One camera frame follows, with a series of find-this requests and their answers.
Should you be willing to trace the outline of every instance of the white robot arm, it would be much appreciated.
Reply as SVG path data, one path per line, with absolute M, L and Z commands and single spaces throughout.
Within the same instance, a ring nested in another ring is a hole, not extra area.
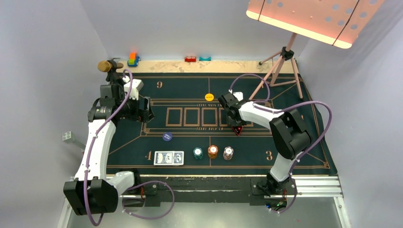
M 149 97 L 144 98 L 144 109 L 139 108 L 139 91 L 143 87 L 143 82 L 133 79 L 130 89 L 130 78 L 120 78 L 116 69 L 117 64 L 113 60 L 108 61 L 113 67 L 108 71 L 107 81 L 110 83 L 100 87 L 101 97 L 94 102 L 93 107 L 88 112 L 88 140 L 84 152 L 83 160 L 73 181 L 65 183 L 63 192 L 69 201 L 72 209 L 77 215 L 85 215 L 86 208 L 83 196 L 83 182 L 85 180 L 86 163 L 90 144 L 94 136 L 95 141 L 91 149 L 91 156 L 88 158 L 88 198 L 92 214 L 114 212 L 117 201 L 128 188 L 139 184 L 139 177 L 132 171 L 122 171 L 107 180 L 106 162 L 108 159 L 109 147 L 116 131 L 116 125 L 121 118 L 148 122 L 153 119 L 154 114 L 149 105 Z M 96 131 L 105 121 L 114 114 L 125 98 L 125 94 L 130 91 L 129 99 L 122 109 L 106 123 L 101 131 L 96 135 Z
M 263 186 L 268 195 L 278 193 L 289 180 L 289 172 L 298 155 L 311 144 L 307 126 L 296 109 L 290 112 L 264 107 L 243 99 L 241 92 L 218 98 L 227 113 L 227 123 L 231 127 L 253 122 L 271 129 L 278 156 L 267 175 Z

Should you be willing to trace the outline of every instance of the dark green mat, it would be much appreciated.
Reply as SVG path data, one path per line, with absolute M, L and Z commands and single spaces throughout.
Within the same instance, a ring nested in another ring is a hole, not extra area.
M 144 82 L 140 91 L 151 97 L 155 119 L 147 124 L 122 120 L 113 137 L 107 162 L 107 173 L 122 168 L 139 168 L 141 174 L 159 175 L 252 175 L 266 174 L 274 164 L 277 151 L 268 129 L 257 124 L 246 126 L 241 136 L 235 136 L 226 126 L 226 118 L 217 97 L 228 91 L 234 73 L 141 73 L 134 77 Z M 277 83 L 294 79 L 292 74 L 281 74 Z M 248 98 L 259 80 L 247 76 L 240 79 L 234 92 L 243 92 Z M 298 96 L 295 84 L 270 88 L 270 101 L 265 106 L 282 109 L 311 100 L 301 80 L 304 99 Z M 215 99 L 207 102 L 204 96 L 212 93 Z M 264 99 L 266 88 L 259 90 L 255 99 Z M 298 109 L 316 139 L 323 131 L 322 117 L 311 105 Z M 172 132 L 173 139 L 165 142 L 164 132 Z M 219 155 L 209 159 L 207 148 L 216 145 Z M 224 147 L 234 149 L 233 158 L 224 160 Z M 196 160 L 193 149 L 203 149 L 204 157 Z M 184 151 L 184 166 L 154 166 L 154 151 Z M 337 170 L 324 140 L 305 155 L 294 169 L 294 174 L 336 175 Z

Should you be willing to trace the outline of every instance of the yellow disc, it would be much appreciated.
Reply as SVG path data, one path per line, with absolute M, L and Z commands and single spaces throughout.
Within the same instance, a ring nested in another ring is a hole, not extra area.
M 213 94 L 206 94 L 206 96 L 204 96 L 204 99 L 206 99 L 206 101 L 212 101 L 212 100 L 214 100 L 214 95 Z

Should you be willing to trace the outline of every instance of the deck of cards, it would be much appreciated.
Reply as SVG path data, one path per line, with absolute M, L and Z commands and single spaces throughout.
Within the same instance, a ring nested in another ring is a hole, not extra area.
M 154 165 L 183 165 L 183 151 L 156 151 Z

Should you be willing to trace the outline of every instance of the gray floor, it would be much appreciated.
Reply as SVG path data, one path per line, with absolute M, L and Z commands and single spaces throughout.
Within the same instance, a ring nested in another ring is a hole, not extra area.
M 155 216 L 165 212 L 169 203 L 160 208 L 140 208 L 138 214 Z M 69 228 L 93 227 L 87 216 L 76 216 Z M 121 206 L 115 213 L 105 214 L 100 228 L 341 228 L 333 198 L 297 198 L 284 214 L 269 213 L 262 207 L 246 203 L 176 203 L 170 214 L 157 220 L 142 220 L 123 214 Z

